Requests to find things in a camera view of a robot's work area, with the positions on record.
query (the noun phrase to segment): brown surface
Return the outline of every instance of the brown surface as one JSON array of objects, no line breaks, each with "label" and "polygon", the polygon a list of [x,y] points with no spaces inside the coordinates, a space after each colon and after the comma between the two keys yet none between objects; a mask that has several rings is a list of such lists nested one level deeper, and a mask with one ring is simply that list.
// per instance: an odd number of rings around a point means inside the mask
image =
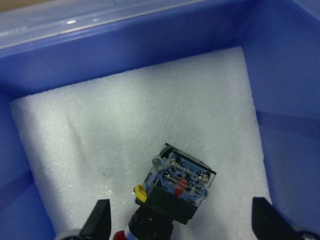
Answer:
[{"label": "brown surface", "polygon": [[0,13],[49,1],[50,0],[0,0]]}]

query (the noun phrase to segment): red component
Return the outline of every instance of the red component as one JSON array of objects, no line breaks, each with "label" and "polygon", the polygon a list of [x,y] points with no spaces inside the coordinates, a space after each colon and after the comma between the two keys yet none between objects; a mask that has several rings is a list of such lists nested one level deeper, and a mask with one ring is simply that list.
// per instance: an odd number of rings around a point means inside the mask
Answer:
[{"label": "red component", "polygon": [[125,231],[118,231],[113,236],[113,240],[127,240],[125,236]]},{"label": "red component", "polygon": [[182,178],[176,185],[174,195],[180,198],[187,186],[188,186],[188,182]]}]

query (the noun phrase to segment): yellow tab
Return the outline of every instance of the yellow tab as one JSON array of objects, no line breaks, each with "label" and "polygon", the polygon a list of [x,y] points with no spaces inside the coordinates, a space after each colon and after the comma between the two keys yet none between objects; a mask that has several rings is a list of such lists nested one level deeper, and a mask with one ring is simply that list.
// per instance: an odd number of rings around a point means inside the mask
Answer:
[{"label": "yellow tab", "polygon": [[147,201],[147,193],[143,185],[137,185],[134,188],[136,197],[143,203]]}]

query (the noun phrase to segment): white foam sheet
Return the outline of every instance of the white foam sheet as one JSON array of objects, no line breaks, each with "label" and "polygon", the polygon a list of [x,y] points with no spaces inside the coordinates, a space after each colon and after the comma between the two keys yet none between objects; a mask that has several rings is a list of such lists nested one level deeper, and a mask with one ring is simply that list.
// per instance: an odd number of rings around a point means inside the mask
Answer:
[{"label": "white foam sheet", "polygon": [[167,142],[217,172],[172,239],[255,239],[252,197],[269,192],[241,47],[26,96],[11,110],[57,233],[81,228],[98,199],[110,199],[112,234],[124,230],[133,188]]}]

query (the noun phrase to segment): blue plastic bin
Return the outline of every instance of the blue plastic bin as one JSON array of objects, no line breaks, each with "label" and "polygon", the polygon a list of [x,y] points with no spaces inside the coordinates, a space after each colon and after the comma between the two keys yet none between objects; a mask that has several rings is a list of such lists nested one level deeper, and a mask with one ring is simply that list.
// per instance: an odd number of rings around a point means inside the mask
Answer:
[{"label": "blue plastic bin", "polygon": [[208,0],[157,9],[0,48],[0,239],[55,236],[10,100],[237,45],[273,204],[292,224],[320,234],[319,1]]}]

